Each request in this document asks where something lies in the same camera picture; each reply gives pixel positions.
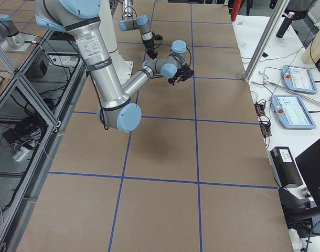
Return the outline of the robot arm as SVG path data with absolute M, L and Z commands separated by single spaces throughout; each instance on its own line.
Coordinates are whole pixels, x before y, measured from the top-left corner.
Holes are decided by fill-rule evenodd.
M 122 19 L 119 22 L 119 27 L 123 32 L 139 30 L 147 55 L 151 59 L 157 58 L 155 40 L 161 39 L 162 36 L 158 36 L 151 30 L 150 21 L 146 15 L 137 15 L 133 8 L 133 1 L 122 1 Z
M 78 46 L 79 55 L 86 65 L 92 82 L 98 87 L 100 103 L 98 117 L 105 128 L 112 127 L 123 132 L 131 132 L 140 123 L 141 108 L 131 102 L 137 93 L 156 75 L 166 78 L 170 84 L 185 81 L 194 71 L 186 63 L 186 43 L 176 40 L 165 59 L 157 58 L 154 33 L 145 15 L 133 18 L 129 11 L 132 1 L 124 1 L 122 31 L 139 30 L 148 55 L 130 79 L 120 83 L 113 60 L 106 48 L 100 32 L 101 1 L 36 1 L 36 22 L 39 26 L 71 35 Z

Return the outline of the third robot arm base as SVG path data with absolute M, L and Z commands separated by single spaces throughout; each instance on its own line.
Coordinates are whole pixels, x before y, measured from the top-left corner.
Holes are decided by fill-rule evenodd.
M 30 45 L 38 43 L 35 38 L 36 35 L 21 34 L 10 16 L 0 14 L 0 44 L 4 52 L 25 53 Z

